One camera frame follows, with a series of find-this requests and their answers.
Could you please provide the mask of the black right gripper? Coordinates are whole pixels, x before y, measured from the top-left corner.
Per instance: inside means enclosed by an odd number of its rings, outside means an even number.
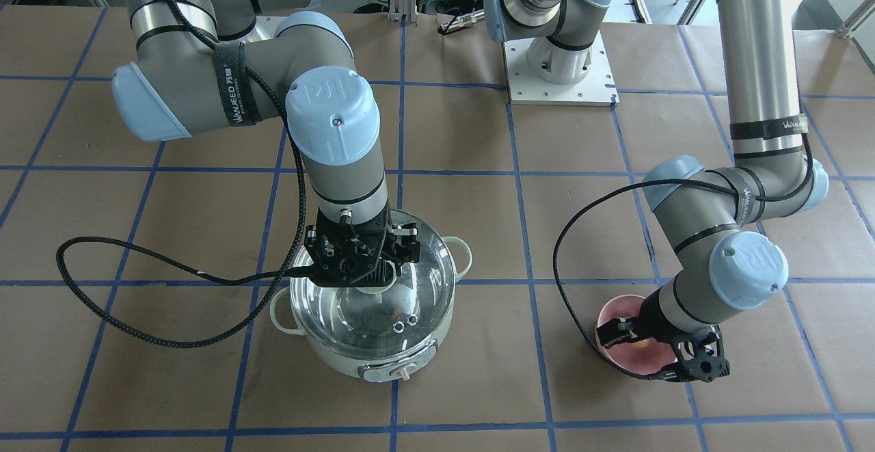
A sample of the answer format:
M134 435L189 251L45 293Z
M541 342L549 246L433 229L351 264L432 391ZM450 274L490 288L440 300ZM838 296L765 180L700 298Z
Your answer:
M308 278L320 287L388 288L405 264L419 261L418 222L393 224L384 208L363 224L343 210L331 220L321 210L308 226L304 247L312 259Z

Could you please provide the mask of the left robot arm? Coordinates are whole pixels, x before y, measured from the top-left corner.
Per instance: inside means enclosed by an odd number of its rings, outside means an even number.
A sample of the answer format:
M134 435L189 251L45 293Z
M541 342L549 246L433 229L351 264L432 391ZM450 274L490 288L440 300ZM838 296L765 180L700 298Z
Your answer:
M716 0L733 165L690 156L653 168L640 188L682 268L637 314L597 328L597 350L652 338L672 358L649 380L710 382L728 374L720 324L759 308L790 277L785 254L747 224L818 206L829 178L813 158L801 110L785 0Z

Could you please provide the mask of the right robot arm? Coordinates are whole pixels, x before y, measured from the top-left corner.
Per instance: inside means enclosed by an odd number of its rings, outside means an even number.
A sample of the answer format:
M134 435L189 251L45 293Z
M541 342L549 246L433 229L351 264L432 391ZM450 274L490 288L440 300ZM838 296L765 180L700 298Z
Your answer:
M260 9L318 0L127 0L137 60L113 72L113 99L147 142L281 118L319 197L304 236L320 287L386 290L418 262L414 226L393 226L380 109L328 16L304 10L250 40Z

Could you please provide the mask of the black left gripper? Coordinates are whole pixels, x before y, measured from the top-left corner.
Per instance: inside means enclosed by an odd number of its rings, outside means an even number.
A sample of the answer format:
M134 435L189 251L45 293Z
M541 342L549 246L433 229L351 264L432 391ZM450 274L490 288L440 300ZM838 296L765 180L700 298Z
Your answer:
M675 382L713 382L716 378L728 376L731 372L730 362L724 355L724 344L719 328L710 328L699 334L672 331L668 334L660 334L659 337L654 336L651 331L650 334L657 341L669 344L675 353L676 374L678 374L678 380ZM657 380L651 376L644 377L624 372L641 380Z

